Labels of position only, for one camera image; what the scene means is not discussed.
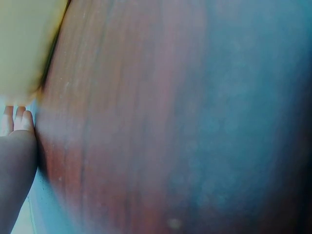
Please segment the reddish-brown wood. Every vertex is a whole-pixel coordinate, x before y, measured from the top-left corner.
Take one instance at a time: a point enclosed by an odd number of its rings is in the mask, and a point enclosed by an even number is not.
[[[310,233],[300,2],[73,0],[36,116],[38,233]]]

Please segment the blurry object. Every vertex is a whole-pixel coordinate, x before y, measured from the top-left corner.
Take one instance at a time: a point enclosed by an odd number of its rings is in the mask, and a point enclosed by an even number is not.
[[[44,77],[67,0],[0,0],[0,98],[27,105]]]

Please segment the wooden furniture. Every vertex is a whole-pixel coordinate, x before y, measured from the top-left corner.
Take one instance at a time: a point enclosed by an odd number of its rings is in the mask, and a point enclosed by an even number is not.
[[[311,9],[73,0],[36,115],[38,233],[311,233]]]

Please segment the dark skin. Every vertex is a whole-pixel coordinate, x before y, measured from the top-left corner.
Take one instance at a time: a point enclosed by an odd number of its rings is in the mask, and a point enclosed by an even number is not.
[[[37,169],[37,140],[33,116],[19,107],[6,106],[0,131],[0,230],[11,233],[33,183]]]

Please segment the wooden surface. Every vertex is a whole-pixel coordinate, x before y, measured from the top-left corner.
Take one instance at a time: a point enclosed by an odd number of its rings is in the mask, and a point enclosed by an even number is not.
[[[38,233],[311,233],[311,12],[73,0],[36,116]]]

